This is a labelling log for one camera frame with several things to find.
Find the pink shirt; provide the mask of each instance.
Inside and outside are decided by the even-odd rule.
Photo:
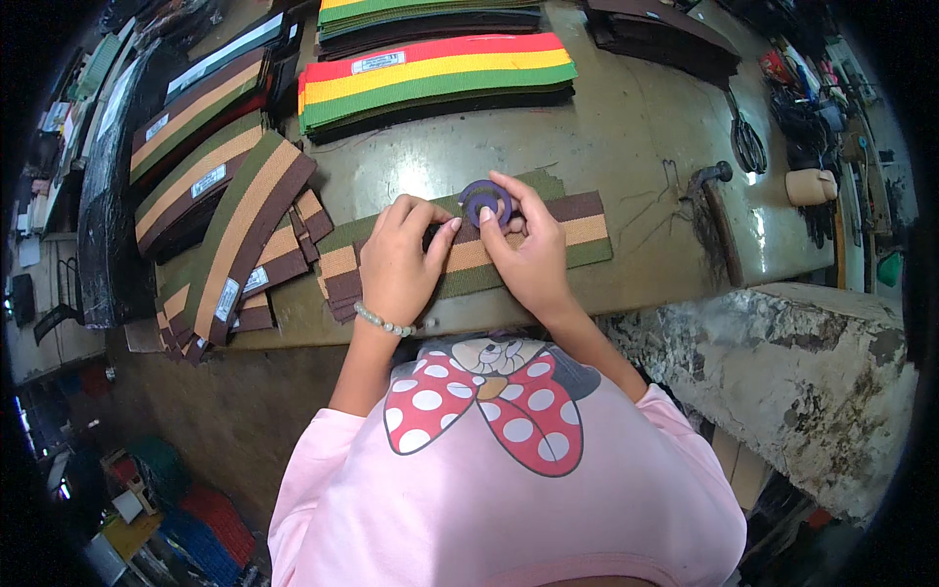
[[[428,341],[366,418],[321,409],[270,523],[273,585],[720,585],[744,516],[710,445],[541,341]]]

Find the person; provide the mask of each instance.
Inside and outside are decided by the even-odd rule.
[[[538,194],[489,176],[520,216],[482,209],[483,244],[553,342],[431,339],[391,370],[401,338],[357,316],[287,464],[272,584],[720,585],[747,525],[714,452],[580,308]],[[460,224],[408,195],[382,210],[360,267],[375,321],[412,324]]]

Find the workbench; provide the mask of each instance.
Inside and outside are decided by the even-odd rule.
[[[193,48],[205,54],[260,16],[239,6],[213,35]],[[577,63],[577,95],[561,107],[506,109],[438,116],[365,133],[323,146],[300,137],[297,119],[287,138],[301,139],[321,174],[318,194],[334,224],[370,216],[400,193],[434,199],[460,192],[490,169],[519,174],[538,168],[563,180],[568,193],[599,190],[613,259],[568,272],[584,309],[600,315],[731,289],[716,280],[691,223],[675,215],[689,177],[725,160],[734,176],[718,186],[731,221],[746,286],[778,281],[834,263],[831,241],[816,248],[786,197],[785,139],[771,120],[768,90],[757,58],[759,38],[713,2],[695,7],[743,57],[731,88],[744,117],[766,145],[769,171],[743,173],[731,147],[731,107],[724,93],[682,71],[598,50],[573,3],[545,4],[552,30]],[[306,23],[297,74],[314,61],[316,19]],[[678,177],[663,160],[674,160]],[[333,321],[312,273],[270,291],[277,328],[243,332],[227,348],[340,345],[352,325]],[[533,318],[505,288],[435,301],[426,335],[530,324]]]

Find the bracelet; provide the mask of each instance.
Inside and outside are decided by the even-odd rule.
[[[380,316],[376,316],[372,312],[369,312],[368,308],[366,308],[365,304],[363,304],[361,301],[356,301],[352,307],[355,308],[356,313],[359,316],[365,318],[365,320],[368,323],[374,324],[378,326],[381,330],[385,332],[390,332],[391,334],[394,334],[395,336],[400,336],[404,338],[405,336],[411,336],[417,331],[416,326],[397,326],[395,324],[392,324],[391,322],[386,322],[382,320]]]

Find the sewing label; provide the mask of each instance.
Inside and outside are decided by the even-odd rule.
[[[169,122],[169,121],[170,121],[170,113],[167,112],[166,114],[164,114],[163,116],[160,117],[160,120],[157,120],[156,122],[154,122],[154,123],[153,123],[153,126],[151,126],[149,129],[146,130],[146,139],[147,139],[147,141],[149,141],[150,139],[152,139],[153,136],[154,136],[157,132],[160,132],[160,129],[163,128],[164,126],[166,126],[166,123]]]
[[[264,270],[264,266],[255,267],[251,272],[251,275],[248,277],[248,283],[244,285],[244,290],[241,293],[248,293],[256,287],[261,287],[263,284],[268,282],[268,272]]]
[[[380,70],[381,68],[387,68],[392,65],[401,65],[404,62],[405,52],[403,51],[384,55],[376,55],[374,57],[367,57],[365,59],[353,61],[352,73],[365,73],[366,71]]]
[[[228,321],[228,314],[232,311],[232,306],[235,305],[239,289],[238,282],[231,277],[225,280],[225,287],[222,288],[222,296],[219,298],[219,303],[215,306],[215,317],[222,322]]]
[[[196,181],[190,191],[192,192],[192,199],[199,197],[199,194],[212,187],[216,183],[225,179],[225,164],[222,163],[215,169],[209,171],[202,176],[202,179]]]

